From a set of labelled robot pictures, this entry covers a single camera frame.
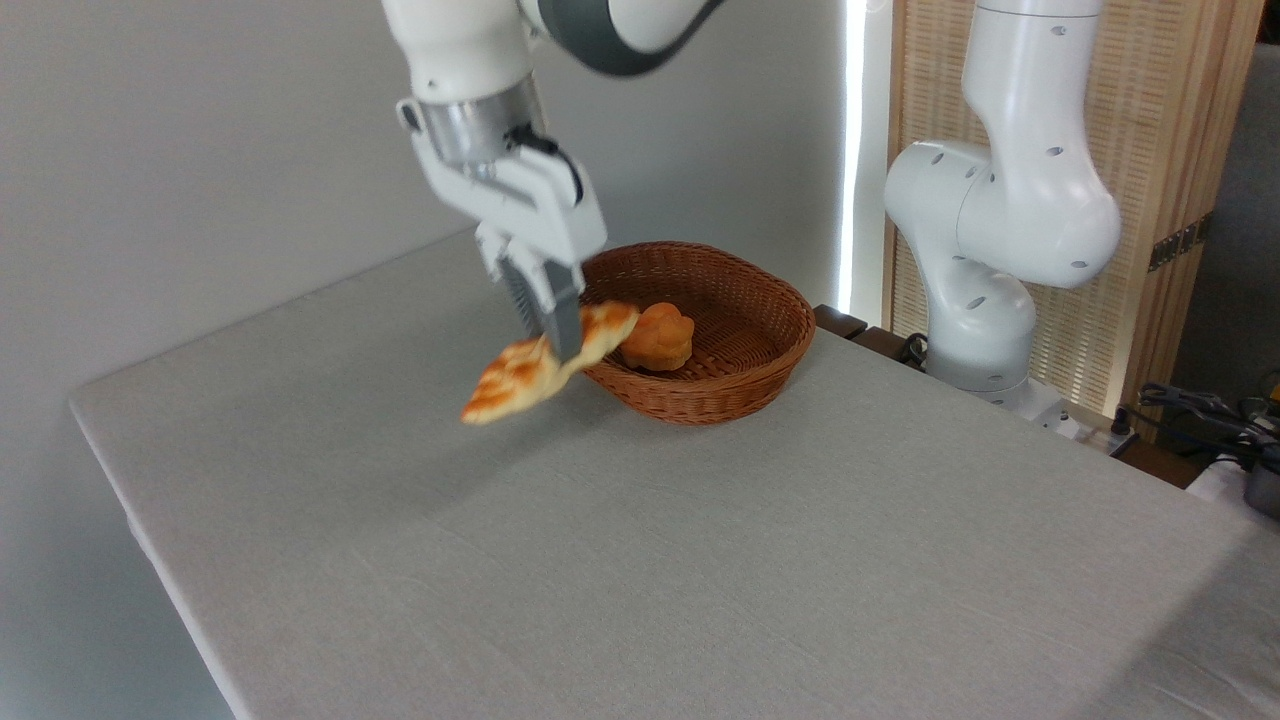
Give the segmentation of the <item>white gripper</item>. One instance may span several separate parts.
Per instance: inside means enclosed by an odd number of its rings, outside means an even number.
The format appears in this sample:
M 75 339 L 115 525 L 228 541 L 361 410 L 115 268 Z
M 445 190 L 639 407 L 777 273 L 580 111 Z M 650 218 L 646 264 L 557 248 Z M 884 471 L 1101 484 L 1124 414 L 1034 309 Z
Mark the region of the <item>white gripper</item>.
M 530 97 L 397 105 L 434 193 L 476 223 L 486 273 L 561 363 L 582 348 L 584 263 L 607 232 L 588 173 L 541 135 Z

